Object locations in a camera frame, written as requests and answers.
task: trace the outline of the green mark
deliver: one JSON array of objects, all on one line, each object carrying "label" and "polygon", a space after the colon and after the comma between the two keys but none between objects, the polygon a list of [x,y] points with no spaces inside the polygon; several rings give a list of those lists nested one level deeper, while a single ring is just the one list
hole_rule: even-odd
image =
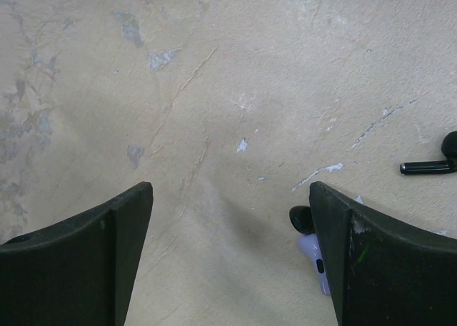
[{"label": "green mark", "polygon": [[363,259],[365,258],[366,254],[368,253],[368,250],[370,250],[370,245],[368,244],[362,251],[360,257],[357,259],[357,261],[354,263],[354,267],[362,263]]}]

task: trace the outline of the scratched surface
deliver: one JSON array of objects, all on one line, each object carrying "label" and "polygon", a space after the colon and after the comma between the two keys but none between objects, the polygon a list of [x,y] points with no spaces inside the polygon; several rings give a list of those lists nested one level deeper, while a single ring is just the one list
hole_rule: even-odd
[{"label": "scratched surface", "polygon": [[0,240],[151,181],[127,325],[335,326],[288,209],[457,238],[457,178],[398,173],[457,125],[456,2],[0,0]]}]

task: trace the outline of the black object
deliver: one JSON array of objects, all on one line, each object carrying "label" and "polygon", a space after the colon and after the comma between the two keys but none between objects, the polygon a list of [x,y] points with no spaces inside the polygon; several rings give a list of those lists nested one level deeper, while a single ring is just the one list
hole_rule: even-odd
[{"label": "black object", "polygon": [[445,161],[409,162],[400,164],[400,172],[405,175],[447,174],[457,169],[457,131],[449,133],[441,144]]},{"label": "black object", "polygon": [[304,235],[310,235],[316,232],[314,230],[311,209],[308,206],[292,207],[288,213],[288,216],[291,219],[292,225],[300,233],[303,233]]},{"label": "black object", "polygon": [[0,325],[123,325],[152,203],[139,183],[0,245]]},{"label": "black object", "polygon": [[309,202],[339,326],[456,325],[457,240],[322,182]]}]

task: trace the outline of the beige surface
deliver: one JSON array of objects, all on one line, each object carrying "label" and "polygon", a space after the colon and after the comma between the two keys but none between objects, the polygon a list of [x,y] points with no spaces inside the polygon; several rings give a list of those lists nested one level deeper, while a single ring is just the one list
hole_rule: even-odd
[{"label": "beige surface", "polygon": [[456,2],[0,0],[1,240],[151,181],[127,325],[335,326],[288,209],[457,238],[457,178],[398,173],[456,128]]}]

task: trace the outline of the purple object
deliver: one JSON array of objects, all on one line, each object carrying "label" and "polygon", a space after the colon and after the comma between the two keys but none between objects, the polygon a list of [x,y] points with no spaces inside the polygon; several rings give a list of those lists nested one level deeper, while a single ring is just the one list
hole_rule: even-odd
[{"label": "purple object", "polygon": [[298,239],[298,246],[303,253],[313,261],[314,269],[316,269],[319,278],[321,292],[325,295],[330,295],[330,288],[328,287],[327,276],[323,267],[321,249],[317,236],[315,233],[310,235],[303,235]]}]

